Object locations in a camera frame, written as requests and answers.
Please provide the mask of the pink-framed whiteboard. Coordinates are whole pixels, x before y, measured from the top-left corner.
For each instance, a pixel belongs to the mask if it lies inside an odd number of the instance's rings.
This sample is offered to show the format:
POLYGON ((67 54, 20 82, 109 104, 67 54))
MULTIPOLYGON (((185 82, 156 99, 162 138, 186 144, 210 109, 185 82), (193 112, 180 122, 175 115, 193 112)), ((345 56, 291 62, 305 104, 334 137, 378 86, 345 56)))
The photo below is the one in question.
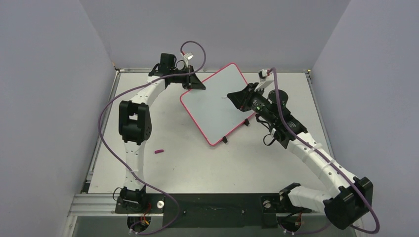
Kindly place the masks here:
POLYGON ((241 112, 227 98, 230 92, 244 89, 248 82, 235 63, 224 66, 205 80, 206 90, 190 89, 179 97, 180 103, 210 146, 243 125, 254 112, 241 112))

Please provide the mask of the pink marker cap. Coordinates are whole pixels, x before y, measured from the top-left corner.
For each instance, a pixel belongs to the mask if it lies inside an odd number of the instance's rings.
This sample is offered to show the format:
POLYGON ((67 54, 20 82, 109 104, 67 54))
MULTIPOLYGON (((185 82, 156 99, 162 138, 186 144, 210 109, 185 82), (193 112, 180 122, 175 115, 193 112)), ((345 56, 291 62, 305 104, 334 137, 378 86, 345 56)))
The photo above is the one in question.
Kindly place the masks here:
POLYGON ((154 151, 154 153, 155 153, 155 154, 159 154, 159 153, 163 153, 163 152, 164 152, 164 150, 163 150, 163 149, 160 149, 160 150, 155 150, 155 151, 154 151))

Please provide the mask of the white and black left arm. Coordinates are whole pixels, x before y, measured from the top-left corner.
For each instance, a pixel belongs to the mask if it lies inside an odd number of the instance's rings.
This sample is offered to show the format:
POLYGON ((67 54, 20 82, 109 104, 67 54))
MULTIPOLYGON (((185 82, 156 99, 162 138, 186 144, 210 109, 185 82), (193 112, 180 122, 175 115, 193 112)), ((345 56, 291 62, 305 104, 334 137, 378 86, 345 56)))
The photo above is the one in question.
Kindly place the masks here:
POLYGON ((182 52, 183 68, 176 66, 176 56, 162 53, 160 62, 148 74, 146 87, 138 91, 130 100, 119 104, 119 134, 125 146, 126 178, 118 197, 118 205, 133 212, 143 212, 149 208, 144 181, 144 150, 152 133, 150 107, 156 98, 170 84, 179 83, 186 90, 206 87, 189 64, 191 52, 182 52))

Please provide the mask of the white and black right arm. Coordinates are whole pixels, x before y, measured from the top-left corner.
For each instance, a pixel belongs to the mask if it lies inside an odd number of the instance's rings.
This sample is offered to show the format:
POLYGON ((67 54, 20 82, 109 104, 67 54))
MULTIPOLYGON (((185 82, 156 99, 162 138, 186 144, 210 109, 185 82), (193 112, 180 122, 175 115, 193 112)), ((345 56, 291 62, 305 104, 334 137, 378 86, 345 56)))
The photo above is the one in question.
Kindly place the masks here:
POLYGON ((287 108, 289 96, 283 90, 271 90, 267 97, 250 83, 243 90, 227 94, 241 112, 253 111, 262 118, 274 140, 297 156, 320 182, 325 191, 292 183, 279 192, 279 206, 285 211, 310 209, 325 214, 336 228, 344 230, 369 212, 373 199, 373 184, 358 178, 326 153, 287 108))

